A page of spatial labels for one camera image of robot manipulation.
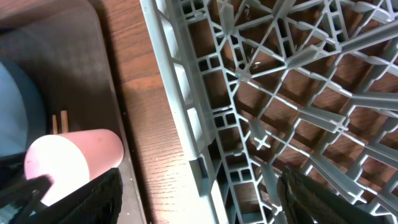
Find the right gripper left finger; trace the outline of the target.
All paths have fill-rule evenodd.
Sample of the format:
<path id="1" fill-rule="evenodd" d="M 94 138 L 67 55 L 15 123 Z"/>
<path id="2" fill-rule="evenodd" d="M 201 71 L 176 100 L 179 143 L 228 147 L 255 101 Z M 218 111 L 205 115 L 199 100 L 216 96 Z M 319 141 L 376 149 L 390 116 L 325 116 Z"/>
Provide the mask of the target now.
<path id="1" fill-rule="evenodd" d="M 48 175 L 25 180 L 1 190 L 1 208 L 21 202 L 9 223 L 116 223 L 122 207 L 123 182 L 112 168 L 78 190 L 40 208 L 44 194 L 53 186 Z"/>

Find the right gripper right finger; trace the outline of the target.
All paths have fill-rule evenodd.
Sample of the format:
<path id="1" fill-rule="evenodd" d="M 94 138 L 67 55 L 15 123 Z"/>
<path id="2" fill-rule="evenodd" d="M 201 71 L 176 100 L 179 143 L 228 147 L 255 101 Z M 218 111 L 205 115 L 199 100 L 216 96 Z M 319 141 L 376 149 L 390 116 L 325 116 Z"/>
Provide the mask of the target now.
<path id="1" fill-rule="evenodd" d="M 348 203 L 313 179 L 285 167 L 277 194 L 288 223 L 383 224 L 384 221 Z"/>

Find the pink white cup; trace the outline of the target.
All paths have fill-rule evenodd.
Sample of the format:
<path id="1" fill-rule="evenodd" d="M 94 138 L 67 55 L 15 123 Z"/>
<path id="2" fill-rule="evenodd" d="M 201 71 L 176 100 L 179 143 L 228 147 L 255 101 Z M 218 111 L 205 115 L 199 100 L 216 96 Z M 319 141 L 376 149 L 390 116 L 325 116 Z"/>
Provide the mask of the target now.
<path id="1" fill-rule="evenodd" d="M 26 179 L 47 175 L 52 182 L 41 202 L 51 206 L 89 181 L 120 165 L 124 146 L 108 129 L 50 134 L 35 140 L 24 160 Z"/>

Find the dark blue plate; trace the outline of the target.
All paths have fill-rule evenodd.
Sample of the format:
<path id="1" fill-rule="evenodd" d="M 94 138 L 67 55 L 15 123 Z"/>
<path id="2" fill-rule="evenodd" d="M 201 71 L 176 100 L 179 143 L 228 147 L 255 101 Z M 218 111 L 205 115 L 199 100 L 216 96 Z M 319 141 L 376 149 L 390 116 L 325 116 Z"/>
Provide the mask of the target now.
<path id="1" fill-rule="evenodd" d="M 16 63 L 1 60 L 1 157 L 25 152 L 47 132 L 37 85 Z"/>

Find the grey dishwasher rack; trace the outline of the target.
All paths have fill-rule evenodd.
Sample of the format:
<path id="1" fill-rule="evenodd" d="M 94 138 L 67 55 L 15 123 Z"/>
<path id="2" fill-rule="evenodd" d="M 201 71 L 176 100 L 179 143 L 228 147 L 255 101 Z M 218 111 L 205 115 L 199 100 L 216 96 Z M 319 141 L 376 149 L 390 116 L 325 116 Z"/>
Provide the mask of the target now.
<path id="1" fill-rule="evenodd" d="M 141 6 L 197 189 L 180 223 L 285 223 L 285 167 L 397 222 L 396 0 Z"/>

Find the brown serving tray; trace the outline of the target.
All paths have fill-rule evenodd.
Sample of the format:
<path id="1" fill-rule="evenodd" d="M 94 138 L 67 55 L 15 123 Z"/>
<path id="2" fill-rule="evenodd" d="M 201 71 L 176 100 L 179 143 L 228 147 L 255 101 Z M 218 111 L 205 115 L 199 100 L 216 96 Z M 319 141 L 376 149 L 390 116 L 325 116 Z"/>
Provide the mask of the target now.
<path id="1" fill-rule="evenodd" d="M 40 88 L 48 115 L 71 131 L 108 129 L 127 143 L 100 20 L 88 1 L 39 1 L 1 9 L 1 57 Z"/>

